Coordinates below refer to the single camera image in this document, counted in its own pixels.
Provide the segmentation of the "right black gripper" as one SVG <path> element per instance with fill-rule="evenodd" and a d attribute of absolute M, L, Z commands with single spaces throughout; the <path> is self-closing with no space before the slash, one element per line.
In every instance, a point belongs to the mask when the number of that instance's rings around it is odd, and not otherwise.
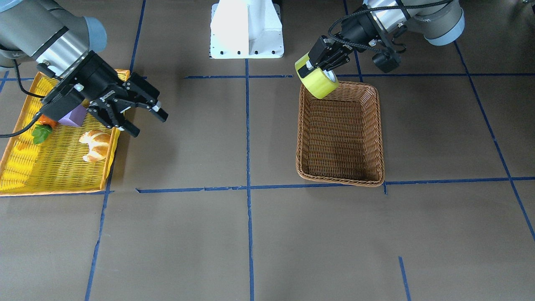
<path fill-rule="evenodd" d="M 117 71 L 97 53 L 89 51 L 86 57 L 69 74 L 59 81 L 52 91 L 76 90 L 90 102 L 90 114 L 106 128 L 118 128 L 132 137 L 140 129 L 127 120 L 124 112 L 130 108 L 144 108 L 161 122 L 168 113 L 159 101 L 160 91 L 139 74 L 132 73 L 122 81 Z"/>

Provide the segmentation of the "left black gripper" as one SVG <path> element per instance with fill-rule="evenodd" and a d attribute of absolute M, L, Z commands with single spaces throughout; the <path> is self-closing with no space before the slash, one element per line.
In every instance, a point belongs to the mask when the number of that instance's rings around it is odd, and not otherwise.
<path fill-rule="evenodd" d="M 377 39 L 379 33 L 369 16 L 360 15 L 341 22 L 341 31 L 332 36 L 320 36 L 309 51 L 309 61 L 312 67 L 324 70 L 325 76 L 331 82 L 337 82 L 332 70 L 350 61 L 349 55 L 356 49 L 364 52 L 366 49 L 352 44 L 369 46 L 369 42 Z"/>

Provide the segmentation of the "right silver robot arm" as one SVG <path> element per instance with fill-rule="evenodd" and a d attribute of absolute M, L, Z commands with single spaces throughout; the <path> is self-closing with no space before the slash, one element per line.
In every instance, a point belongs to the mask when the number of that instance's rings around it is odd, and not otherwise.
<path fill-rule="evenodd" d="M 59 121 L 85 100 L 87 112 L 106 128 L 133 137 L 140 130 L 124 116 L 131 108 L 167 121 L 157 88 L 135 73 L 122 81 L 99 56 L 107 46 L 107 32 L 98 19 L 73 15 L 53 0 L 2 0 L 0 7 L 1 67 L 18 74 L 17 60 L 29 59 L 42 74 L 57 80 L 41 97 L 42 107 L 29 124 L 2 138 L 21 135 L 42 115 Z"/>

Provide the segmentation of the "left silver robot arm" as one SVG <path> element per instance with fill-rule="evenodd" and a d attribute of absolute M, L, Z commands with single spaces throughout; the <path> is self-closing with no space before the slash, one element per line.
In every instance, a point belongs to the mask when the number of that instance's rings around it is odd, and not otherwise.
<path fill-rule="evenodd" d="M 417 32 L 432 45 L 454 42 L 466 26 L 457 0 L 365 0 L 353 13 L 335 21 L 320 36 L 296 71 L 304 79 L 313 71 L 329 72 L 349 61 L 352 51 L 372 51 L 374 65 L 387 74 L 398 68 L 406 51 L 396 40 Z"/>

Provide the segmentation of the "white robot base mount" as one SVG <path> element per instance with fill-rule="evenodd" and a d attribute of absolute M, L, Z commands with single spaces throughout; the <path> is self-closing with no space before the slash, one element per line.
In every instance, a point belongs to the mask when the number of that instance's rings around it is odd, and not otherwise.
<path fill-rule="evenodd" d="M 279 0 L 220 0 L 211 7 L 212 59 L 279 59 L 285 53 Z"/>

